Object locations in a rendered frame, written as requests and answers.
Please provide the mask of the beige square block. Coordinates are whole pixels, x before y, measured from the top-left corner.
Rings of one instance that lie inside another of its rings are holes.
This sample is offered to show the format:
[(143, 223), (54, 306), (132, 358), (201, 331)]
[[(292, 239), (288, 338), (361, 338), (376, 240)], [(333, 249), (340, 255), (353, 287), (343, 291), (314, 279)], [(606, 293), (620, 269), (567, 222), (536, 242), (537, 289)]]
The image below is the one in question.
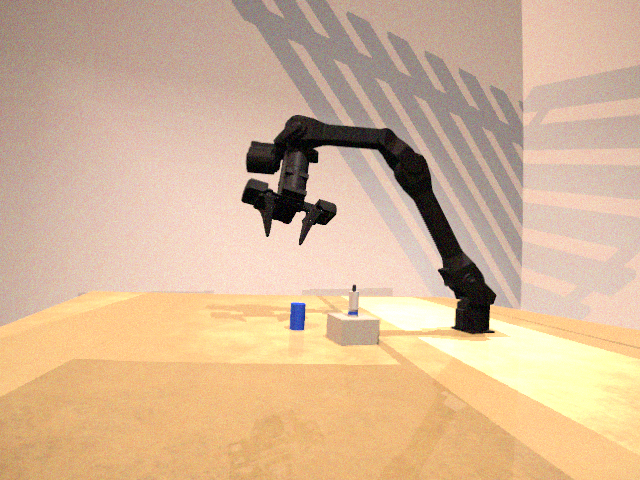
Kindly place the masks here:
[(380, 338), (380, 319), (358, 313), (327, 313), (326, 337), (341, 346), (377, 345)]

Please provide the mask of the blue marker cap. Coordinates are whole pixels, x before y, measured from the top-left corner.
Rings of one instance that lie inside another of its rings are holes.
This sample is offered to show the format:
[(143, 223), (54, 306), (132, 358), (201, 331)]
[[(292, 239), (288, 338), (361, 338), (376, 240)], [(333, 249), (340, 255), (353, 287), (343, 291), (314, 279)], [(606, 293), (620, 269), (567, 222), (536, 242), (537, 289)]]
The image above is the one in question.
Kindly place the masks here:
[(289, 330), (304, 331), (305, 309), (306, 309), (305, 303), (291, 303)]

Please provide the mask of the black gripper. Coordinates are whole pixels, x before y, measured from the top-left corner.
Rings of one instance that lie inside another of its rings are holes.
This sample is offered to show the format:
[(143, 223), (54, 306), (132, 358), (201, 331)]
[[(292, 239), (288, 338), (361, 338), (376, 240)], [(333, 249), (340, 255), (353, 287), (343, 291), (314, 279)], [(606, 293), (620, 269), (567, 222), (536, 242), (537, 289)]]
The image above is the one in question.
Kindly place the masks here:
[(302, 220), (300, 246), (312, 225), (327, 225), (336, 216), (337, 207), (334, 203), (319, 199), (314, 205), (304, 201), (308, 179), (309, 174), (304, 169), (286, 166), (281, 170), (277, 193), (268, 188), (266, 182), (254, 178), (247, 181), (241, 201), (253, 205), (260, 212), (266, 237), (271, 230), (274, 203), (306, 212)]

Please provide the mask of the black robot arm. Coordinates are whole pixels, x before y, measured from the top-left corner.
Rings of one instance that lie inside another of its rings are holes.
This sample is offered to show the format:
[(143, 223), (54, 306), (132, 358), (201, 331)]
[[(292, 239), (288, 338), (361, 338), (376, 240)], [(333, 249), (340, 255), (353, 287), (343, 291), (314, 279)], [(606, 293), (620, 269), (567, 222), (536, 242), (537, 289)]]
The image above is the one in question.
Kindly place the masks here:
[(369, 148), (382, 153), (398, 183), (413, 198), (442, 257), (438, 269), (444, 286), (456, 296), (455, 322), (451, 329), (468, 334), (495, 333), (489, 329), (490, 305), (496, 294), (488, 287), (475, 263), (462, 250), (433, 190), (425, 158), (388, 128), (329, 125), (314, 118), (294, 115), (273, 140), (274, 144), (251, 141), (246, 170), (272, 174), (286, 166), (298, 166), (308, 174), (309, 163), (318, 163), (324, 145)]

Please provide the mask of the grey marker with blue band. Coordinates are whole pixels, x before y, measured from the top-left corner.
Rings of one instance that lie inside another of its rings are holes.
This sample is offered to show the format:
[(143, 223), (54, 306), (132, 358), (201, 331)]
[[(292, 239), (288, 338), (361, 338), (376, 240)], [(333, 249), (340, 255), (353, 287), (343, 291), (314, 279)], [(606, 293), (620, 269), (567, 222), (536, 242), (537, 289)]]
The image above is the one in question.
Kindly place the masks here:
[(359, 292), (356, 291), (356, 285), (352, 286), (352, 291), (349, 291), (349, 305), (348, 305), (348, 316), (349, 317), (358, 317), (359, 310)]

